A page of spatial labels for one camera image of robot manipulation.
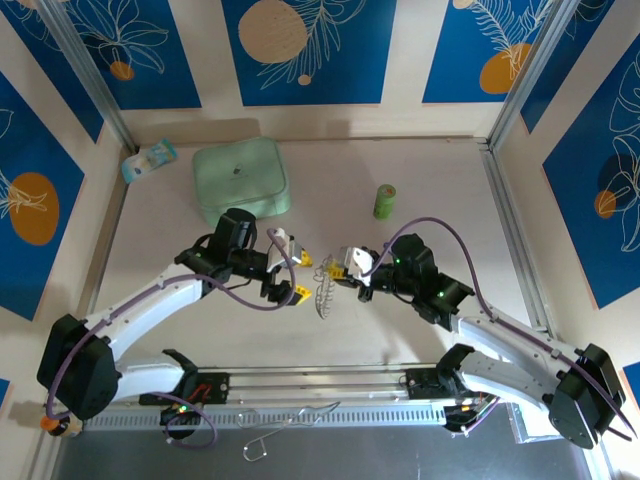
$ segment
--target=metal wire hook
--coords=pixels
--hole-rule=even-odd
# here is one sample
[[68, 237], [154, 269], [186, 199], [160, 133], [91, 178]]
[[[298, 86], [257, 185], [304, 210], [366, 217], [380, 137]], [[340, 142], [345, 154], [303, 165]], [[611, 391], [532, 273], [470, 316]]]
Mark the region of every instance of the metal wire hook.
[[[290, 416], [289, 418], [285, 419], [285, 420], [279, 420], [279, 421], [275, 421], [275, 422], [266, 422], [266, 423], [258, 423], [255, 425], [247, 425], [244, 422], [244, 418], [248, 413], [254, 413], [257, 418], [260, 418], [260, 413], [256, 410], [256, 409], [249, 409], [249, 410], [245, 410], [241, 413], [238, 414], [238, 420], [237, 420], [237, 425], [240, 428], [244, 428], [244, 429], [248, 429], [248, 428], [259, 428], [259, 427], [267, 427], [269, 425], [280, 425], [280, 428], [274, 430], [273, 432], [269, 432], [269, 433], [265, 433], [264, 435], [259, 436], [258, 438], [254, 438], [253, 440], [247, 442], [245, 444], [245, 446], [242, 448], [242, 456], [244, 457], [244, 459], [247, 462], [257, 462], [258, 460], [260, 460], [261, 458], [264, 458], [267, 456], [267, 447], [264, 443], [265, 438], [268, 438], [272, 435], [275, 435], [276, 433], [281, 432], [282, 430], [284, 430], [285, 428], [289, 427], [289, 426], [301, 426], [301, 427], [313, 427], [314, 425], [316, 425], [320, 420], [322, 420], [322, 418], [324, 418], [326, 415], [329, 415], [331, 412], [333, 412], [336, 408], [338, 408], [338, 406], [340, 405], [340, 402], [334, 402], [331, 403], [329, 405], [326, 405], [324, 407], [311, 407], [311, 406], [306, 406], [306, 407], [302, 407], [300, 410], [298, 410], [297, 413], [295, 413], [294, 415]], [[303, 421], [299, 421], [299, 419], [302, 417], [302, 415], [308, 413], [309, 411], [313, 411], [313, 412], [318, 412], [324, 410], [322, 413], [317, 414], [316, 418], [313, 419], [310, 422], [303, 422]], [[251, 450], [252, 445], [255, 443], [259, 443], [260, 444], [260, 453], [257, 456], [254, 457], [250, 457], [249, 456], [249, 450]]]

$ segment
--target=green cylinder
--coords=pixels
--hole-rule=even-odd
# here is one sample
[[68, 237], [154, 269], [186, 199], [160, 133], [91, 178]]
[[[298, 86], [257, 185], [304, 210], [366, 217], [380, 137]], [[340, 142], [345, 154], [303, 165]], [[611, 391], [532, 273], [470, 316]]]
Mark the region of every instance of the green cylinder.
[[378, 187], [376, 204], [373, 208], [373, 216], [378, 220], [389, 218], [396, 203], [396, 189], [393, 185], [384, 184]]

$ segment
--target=white table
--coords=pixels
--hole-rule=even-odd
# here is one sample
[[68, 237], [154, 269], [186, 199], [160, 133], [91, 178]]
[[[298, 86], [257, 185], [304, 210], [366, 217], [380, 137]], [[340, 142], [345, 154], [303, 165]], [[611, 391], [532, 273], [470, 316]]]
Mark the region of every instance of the white table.
[[[128, 191], [96, 308], [113, 304], [157, 276], [200, 235], [210, 232], [195, 199], [191, 158], [133, 183]], [[258, 249], [268, 227], [296, 236], [318, 264], [343, 245], [378, 250], [404, 223], [438, 216], [468, 243], [487, 299], [528, 321], [497, 209], [472, 141], [381, 140], [281, 144], [291, 180], [289, 212], [258, 222]], [[377, 187], [397, 188], [392, 217], [372, 215]], [[416, 229], [448, 275], [470, 284], [464, 257], [448, 232]], [[299, 282], [315, 291], [313, 269]], [[255, 302], [257, 284], [239, 292]], [[427, 324], [395, 298], [376, 294], [362, 304], [356, 291], [336, 290], [331, 316], [320, 319], [313, 300], [277, 312], [256, 312], [214, 293], [178, 312], [128, 352], [157, 355], [175, 348], [199, 366], [314, 366], [436, 362], [454, 335]]]

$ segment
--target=white wall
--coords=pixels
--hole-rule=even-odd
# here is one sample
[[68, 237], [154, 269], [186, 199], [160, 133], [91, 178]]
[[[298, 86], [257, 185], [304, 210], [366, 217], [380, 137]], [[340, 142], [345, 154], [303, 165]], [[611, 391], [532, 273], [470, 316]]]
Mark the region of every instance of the white wall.
[[398, 0], [380, 105], [245, 108], [220, 1], [169, 0], [202, 109], [133, 110], [123, 116], [142, 145], [169, 134], [174, 143], [256, 135], [279, 140], [485, 137], [502, 103], [422, 104], [449, 1]]
[[36, 371], [48, 331], [57, 318], [78, 309], [121, 147], [108, 128], [93, 143], [2, 15], [0, 71], [85, 174], [35, 320], [0, 308], [0, 378], [12, 385], [0, 414], [0, 477], [13, 480], [27, 475], [40, 434], [45, 392]]
[[[573, 345], [601, 346], [619, 370], [640, 360], [640, 290], [601, 310], [595, 308], [542, 164], [639, 33], [640, 2], [617, 0], [533, 133], [528, 135], [524, 124], [516, 122], [498, 151], [555, 331]], [[640, 428], [635, 406], [627, 402], [623, 410]], [[620, 423], [615, 426], [624, 430]], [[606, 437], [620, 478], [640, 477], [638, 442]]]

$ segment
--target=orange circle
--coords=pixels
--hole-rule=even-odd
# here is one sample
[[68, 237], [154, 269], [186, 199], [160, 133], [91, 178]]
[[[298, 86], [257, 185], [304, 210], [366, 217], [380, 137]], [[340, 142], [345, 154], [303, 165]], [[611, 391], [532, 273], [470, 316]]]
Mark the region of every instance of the orange circle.
[[9, 197], [15, 202], [9, 215], [14, 231], [31, 245], [46, 245], [56, 233], [60, 218], [55, 187], [47, 177], [33, 172], [19, 175], [11, 187]]
[[616, 196], [609, 190], [603, 190], [596, 196], [594, 206], [602, 218], [611, 218], [616, 213]]
[[303, 87], [306, 87], [307, 85], [311, 85], [311, 77], [309, 75], [300, 75], [298, 77], [298, 83]]
[[495, 54], [485, 63], [480, 73], [480, 87], [486, 93], [508, 93], [520, 72], [531, 45], [518, 43], [509, 50]]
[[60, 425], [59, 420], [54, 420], [46, 415], [40, 419], [40, 428], [46, 432], [52, 432]]
[[120, 60], [116, 60], [109, 67], [109, 71], [111, 75], [116, 77], [118, 80], [122, 80], [123, 82], [128, 82], [129, 80], [133, 80], [135, 72], [133, 68], [128, 63], [121, 62]]

